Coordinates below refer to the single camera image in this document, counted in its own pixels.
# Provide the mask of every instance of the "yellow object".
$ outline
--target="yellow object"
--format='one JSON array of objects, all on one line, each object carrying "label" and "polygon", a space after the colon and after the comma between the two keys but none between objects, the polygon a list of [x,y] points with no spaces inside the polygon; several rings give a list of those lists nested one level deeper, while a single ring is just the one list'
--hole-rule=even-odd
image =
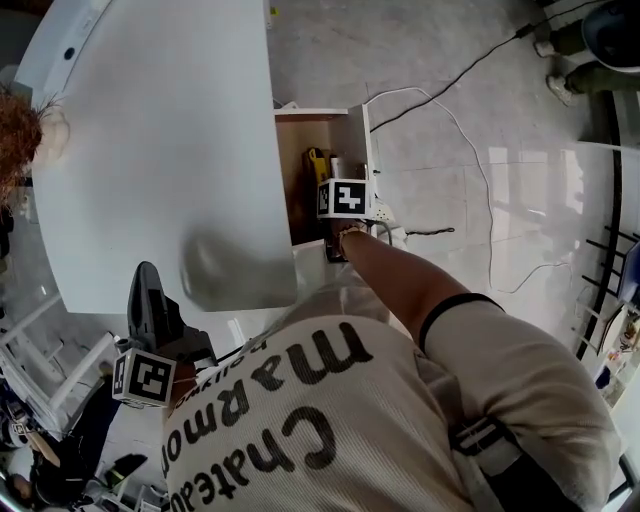
[{"label": "yellow object", "polygon": [[318,185],[323,181],[328,180],[329,170],[327,169],[327,161],[325,160],[322,151],[317,148],[311,148],[307,152],[307,155],[316,174],[316,182],[318,183]]}]

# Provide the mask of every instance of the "shoe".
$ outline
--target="shoe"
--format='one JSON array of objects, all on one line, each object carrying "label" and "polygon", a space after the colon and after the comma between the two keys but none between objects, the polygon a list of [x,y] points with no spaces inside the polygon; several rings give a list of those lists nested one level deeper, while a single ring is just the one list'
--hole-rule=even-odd
[{"label": "shoe", "polygon": [[572,93],[566,86],[566,80],[563,76],[547,77],[547,87],[549,90],[567,107],[575,106],[577,103],[576,94]]},{"label": "shoe", "polygon": [[104,475],[104,479],[107,481],[107,487],[113,489],[145,462],[147,462],[146,455],[129,454],[120,457]]},{"label": "shoe", "polygon": [[538,54],[538,57],[542,57],[543,59],[546,57],[553,57],[558,54],[551,44],[551,41],[537,41],[533,43],[533,49]]}]

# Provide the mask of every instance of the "white t-shirt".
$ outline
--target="white t-shirt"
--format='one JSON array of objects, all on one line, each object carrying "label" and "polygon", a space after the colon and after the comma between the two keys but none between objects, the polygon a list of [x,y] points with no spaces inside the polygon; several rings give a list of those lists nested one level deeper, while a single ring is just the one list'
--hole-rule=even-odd
[{"label": "white t-shirt", "polygon": [[465,413],[557,440],[590,500],[605,499],[617,437],[568,351],[487,302],[438,311],[423,334],[439,365],[360,317],[304,320],[255,345],[167,420],[172,510],[472,510],[434,399],[445,370]]}]

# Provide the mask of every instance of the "white cable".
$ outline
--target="white cable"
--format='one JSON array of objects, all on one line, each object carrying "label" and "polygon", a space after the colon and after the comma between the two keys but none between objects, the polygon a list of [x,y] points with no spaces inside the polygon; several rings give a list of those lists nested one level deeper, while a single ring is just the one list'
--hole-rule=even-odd
[{"label": "white cable", "polygon": [[575,316],[577,319],[582,320],[584,315],[578,315],[578,306],[582,306],[584,307],[584,305],[582,304],[582,302],[580,302],[580,299],[582,298],[582,295],[584,294],[584,292],[586,292],[587,290],[591,290],[591,285],[587,284],[585,285],[582,290],[580,290],[580,293],[578,294],[578,296],[576,297],[576,304],[573,307],[573,316]]},{"label": "white cable", "polygon": [[480,163],[480,155],[478,154],[478,149],[475,147],[473,142],[471,142],[471,139],[469,139],[469,137],[467,137],[467,134],[464,133],[464,130],[462,129],[462,126],[460,126],[460,123],[458,122],[458,119],[456,118],[456,116],[453,115],[453,112],[451,112],[451,110],[449,110],[447,107],[445,107],[438,100],[434,99],[433,96],[431,96],[431,94],[426,92],[424,89],[421,89],[420,87],[401,87],[400,89],[393,89],[393,90],[390,90],[390,91],[381,92],[379,94],[376,94],[369,101],[367,101],[364,104],[364,106],[368,106],[371,103],[373,103],[375,100],[377,100],[379,98],[382,98],[383,96],[387,96],[388,94],[395,94],[397,92],[404,92],[404,91],[418,91],[418,92],[424,94],[427,98],[433,100],[433,103],[438,105],[442,110],[444,110],[449,115],[451,120],[455,123],[456,127],[460,131],[460,134],[469,143],[469,146],[471,146],[471,149],[473,149],[473,154],[476,157],[476,162],[478,164],[478,168],[480,169],[480,174],[482,174],[482,179],[484,180],[484,184],[485,184],[485,186],[487,188],[487,208],[489,209],[489,217],[491,219],[491,224],[490,224],[490,227],[489,227],[489,288],[492,289],[492,290],[495,290],[497,292],[501,292],[501,293],[506,293],[506,294],[512,295],[512,294],[516,293],[518,290],[520,290],[520,288],[522,288],[524,286],[524,284],[529,280],[529,278],[531,278],[531,276],[533,276],[533,274],[535,274],[541,268],[545,268],[545,267],[555,267],[555,268],[557,268],[557,267],[565,267],[565,266],[569,267],[569,272],[570,272],[569,287],[571,288],[571,286],[573,284],[573,270],[571,269],[571,264],[566,262],[566,261],[561,261],[560,263],[545,263],[545,264],[542,264],[542,265],[538,265],[531,272],[529,272],[529,275],[527,277],[525,277],[524,280],[518,286],[516,286],[512,291],[500,290],[499,288],[494,288],[493,287],[493,280],[492,280],[492,273],[493,272],[492,271],[493,271],[493,224],[494,224],[494,219],[493,219],[493,208],[491,207],[491,186],[489,185],[489,180],[487,179],[487,175],[484,172],[484,168],[482,167],[482,164]]}]

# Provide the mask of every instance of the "tile floor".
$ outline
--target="tile floor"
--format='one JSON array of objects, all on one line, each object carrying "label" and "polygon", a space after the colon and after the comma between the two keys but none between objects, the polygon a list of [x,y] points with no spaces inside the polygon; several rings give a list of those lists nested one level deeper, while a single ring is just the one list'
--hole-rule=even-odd
[{"label": "tile floor", "polygon": [[[272,3],[280,10],[268,34],[274,97],[308,107],[349,107],[409,85],[437,92],[485,49],[542,17],[531,0]],[[599,105],[585,98],[575,108],[562,106],[544,84],[551,63],[539,59],[531,45],[527,38],[501,48],[441,98],[477,146],[490,182],[493,287],[484,182],[473,152],[446,113],[431,105],[374,134],[378,185],[405,227],[455,228],[454,233],[411,237],[410,250],[573,347],[570,328],[578,322],[574,303],[583,290],[580,275],[593,275],[598,261],[597,250],[584,240],[602,236],[611,209],[611,156],[576,144],[601,133]],[[414,92],[387,96],[371,105],[372,123],[421,99]],[[24,231],[35,241],[23,254],[16,242],[13,258],[22,265],[16,275],[30,276],[22,294],[31,294],[33,302],[42,299],[38,279],[47,288],[54,284],[38,246],[37,225]],[[26,236],[24,231],[16,230],[13,238]],[[31,267],[38,274],[30,273],[30,260],[23,257],[38,258]],[[500,291],[514,290],[537,265],[559,262],[570,267],[543,268],[517,292]],[[20,303],[16,309],[24,310],[23,299],[14,299]],[[245,314],[243,321],[249,331],[258,330],[268,314]],[[78,320],[72,317],[69,322]],[[124,327],[122,318],[90,320],[94,328],[116,325],[116,333]],[[220,317],[221,331],[228,330],[227,320]],[[147,453],[150,481],[159,475],[160,427],[154,415],[123,408],[105,450],[110,459]],[[149,434],[142,439],[136,434],[141,431]]]}]

